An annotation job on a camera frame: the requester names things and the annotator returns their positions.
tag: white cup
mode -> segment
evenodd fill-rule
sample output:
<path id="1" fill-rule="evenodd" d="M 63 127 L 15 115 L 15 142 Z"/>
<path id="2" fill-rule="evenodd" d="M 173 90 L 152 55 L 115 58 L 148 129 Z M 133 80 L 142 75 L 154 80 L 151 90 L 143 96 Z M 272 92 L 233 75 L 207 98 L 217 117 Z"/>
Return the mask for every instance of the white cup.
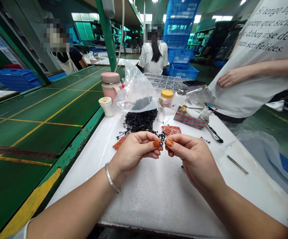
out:
<path id="1" fill-rule="evenodd" d="M 102 97 L 101 99 L 98 100 L 100 103 L 100 106 L 104 110 L 104 114 L 106 117 L 112 117 L 114 115 L 113 110 L 112 110 L 112 99 L 111 97 Z"/>

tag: pink water bottle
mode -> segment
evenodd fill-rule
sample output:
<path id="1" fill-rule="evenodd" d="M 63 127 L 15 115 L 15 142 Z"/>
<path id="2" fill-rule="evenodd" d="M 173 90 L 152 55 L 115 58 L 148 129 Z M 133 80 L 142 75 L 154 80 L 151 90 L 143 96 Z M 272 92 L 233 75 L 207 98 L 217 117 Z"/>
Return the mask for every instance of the pink water bottle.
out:
<path id="1" fill-rule="evenodd" d="M 101 74 L 101 79 L 104 96 L 110 97 L 114 101 L 117 93 L 122 89 L 120 75 L 114 72 L 104 72 Z"/>

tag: red patterned box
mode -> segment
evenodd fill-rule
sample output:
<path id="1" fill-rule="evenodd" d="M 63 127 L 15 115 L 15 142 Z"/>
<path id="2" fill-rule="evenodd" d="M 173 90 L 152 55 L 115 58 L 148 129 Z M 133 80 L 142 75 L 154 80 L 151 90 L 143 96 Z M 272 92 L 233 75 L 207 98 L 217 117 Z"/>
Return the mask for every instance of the red patterned box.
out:
<path id="1" fill-rule="evenodd" d="M 186 124 L 188 126 L 191 126 L 193 128 L 196 129 L 200 129 L 202 130 L 206 125 L 208 125 L 208 121 L 203 121 L 197 118 L 194 118 L 190 115 L 184 115 L 182 113 L 180 113 L 181 108 L 179 108 L 179 110 L 176 112 L 174 120 L 178 121 L 180 123 Z"/>

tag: plastic jar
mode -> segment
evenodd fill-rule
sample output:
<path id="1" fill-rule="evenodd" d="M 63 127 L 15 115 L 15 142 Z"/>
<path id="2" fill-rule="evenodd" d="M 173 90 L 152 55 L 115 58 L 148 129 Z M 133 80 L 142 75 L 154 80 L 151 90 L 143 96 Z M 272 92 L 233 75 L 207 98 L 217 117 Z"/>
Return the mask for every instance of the plastic jar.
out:
<path id="1" fill-rule="evenodd" d="M 104 114 L 106 117 L 112 117 L 114 115 L 113 110 L 112 110 L 112 99 L 110 97 L 102 97 L 101 99 L 98 100 L 100 103 L 100 106 L 104 110 Z"/>
<path id="2" fill-rule="evenodd" d="M 161 106 L 168 107 L 172 105 L 172 100 L 173 100 L 174 93 L 170 90 L 162 90 L 161 92 L 161 97 L 159 98 L 159 102 Z"/>

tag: woman's left hand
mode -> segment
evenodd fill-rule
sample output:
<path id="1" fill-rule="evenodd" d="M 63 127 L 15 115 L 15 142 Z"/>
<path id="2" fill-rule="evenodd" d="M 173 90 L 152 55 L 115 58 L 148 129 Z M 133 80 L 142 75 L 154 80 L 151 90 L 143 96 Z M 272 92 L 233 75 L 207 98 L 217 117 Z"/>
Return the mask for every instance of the woman's left hand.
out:
<path id="1" fill-rule="evenodd" d="M 223 74 L 217 81 L 217 86 L 220 88 L 227 88 L 239 82 L 247 80 L 254 76 L 254 69 L 250 66 L 244 66 L 229 70 Z"/>
<path id="2" fill-rule="evenodd" d="M 127 177 L 134 171 L 142 158 L 158 159 L 158 156 L 161 155 L 160 151 L 163 150 L 160 142 L 161 139 L 151 132 L 131 133 L 113 156 L 109 165 Z"/>

